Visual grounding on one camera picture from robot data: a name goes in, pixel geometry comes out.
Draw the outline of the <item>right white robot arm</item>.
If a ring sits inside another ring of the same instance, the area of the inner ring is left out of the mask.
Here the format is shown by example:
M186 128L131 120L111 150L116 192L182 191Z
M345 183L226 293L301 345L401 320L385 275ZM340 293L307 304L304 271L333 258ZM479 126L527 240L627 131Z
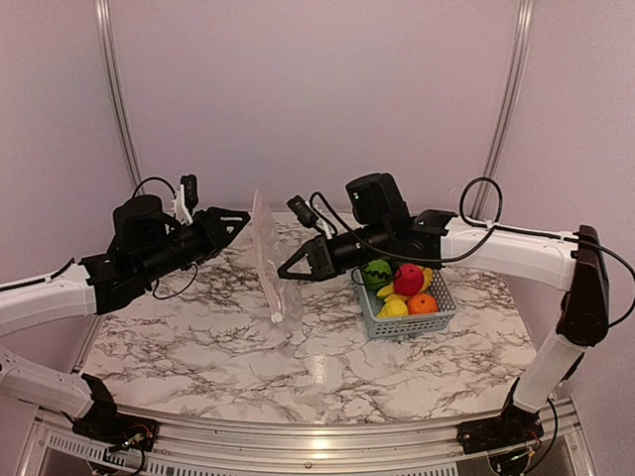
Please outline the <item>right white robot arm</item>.
M463 212L410 213L394 178L375 173L346 186L358 229L303 244L278 270L286 280L323 282L374 258L389 257L432 269L466 267L524 278L561 290L560 319L534 361L510 391L491 434L511 444L530 417L569 375L585 350L609 330L608 277L596 231L574 233L505 227L468 219Z

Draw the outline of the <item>grey plastic basket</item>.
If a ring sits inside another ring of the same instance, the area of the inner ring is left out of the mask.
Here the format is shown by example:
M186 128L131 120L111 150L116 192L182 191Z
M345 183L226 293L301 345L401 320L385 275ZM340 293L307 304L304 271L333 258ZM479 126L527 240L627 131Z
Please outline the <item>grey plastic basket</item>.
M436 300L439 310L409 316L378 318L383 301L363 286L359 270L351 273L351 279L358 294L366 333L371 339L442 331L458 312L445 277L438 271L433 272L432 283L427 292Z

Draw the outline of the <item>clear zip top bag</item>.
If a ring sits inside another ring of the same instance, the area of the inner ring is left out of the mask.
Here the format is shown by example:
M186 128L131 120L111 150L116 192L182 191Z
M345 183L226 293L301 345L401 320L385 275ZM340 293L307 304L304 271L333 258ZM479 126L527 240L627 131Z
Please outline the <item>clear zip top bag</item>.
M302 323L302 295L295 281L278 276L287 246L281 241L277 221L260 189L253 196L251 225L255 268L269 305L270 320L290 332Z

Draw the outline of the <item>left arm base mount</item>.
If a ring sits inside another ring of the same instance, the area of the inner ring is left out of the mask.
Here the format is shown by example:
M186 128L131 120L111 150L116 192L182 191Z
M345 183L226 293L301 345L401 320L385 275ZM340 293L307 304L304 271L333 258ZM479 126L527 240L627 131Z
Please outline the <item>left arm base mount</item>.
M83 418L72 424L74 433L119 448L123 448L124 442L133 436L142 434L142 440L133 443L132 446L146 452L153 449L158 429L159 423L154 419L129 415L116 415L115 418L103 421L89 421Z

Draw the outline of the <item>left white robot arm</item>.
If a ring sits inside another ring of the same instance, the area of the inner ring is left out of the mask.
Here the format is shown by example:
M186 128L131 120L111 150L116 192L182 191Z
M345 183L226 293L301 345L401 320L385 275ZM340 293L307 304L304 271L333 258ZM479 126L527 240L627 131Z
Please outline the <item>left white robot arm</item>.
M121 310L164 276L218 256L249 220L246 211L193 211L180 198L168 214L156 195L132 197L113 212L114 237L105 253L2 286L1 333ZM85 421L105 441L125 432L125 419L99 379L64 374L8 350L1 352L1 393Z

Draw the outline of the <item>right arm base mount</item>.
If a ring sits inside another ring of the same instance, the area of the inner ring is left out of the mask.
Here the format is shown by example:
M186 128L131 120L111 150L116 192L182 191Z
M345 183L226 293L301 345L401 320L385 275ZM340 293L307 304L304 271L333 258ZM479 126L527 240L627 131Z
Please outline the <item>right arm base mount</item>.
M465 454L473 454L541 439L544 434L537 415L500 415L460 423L456 440Z

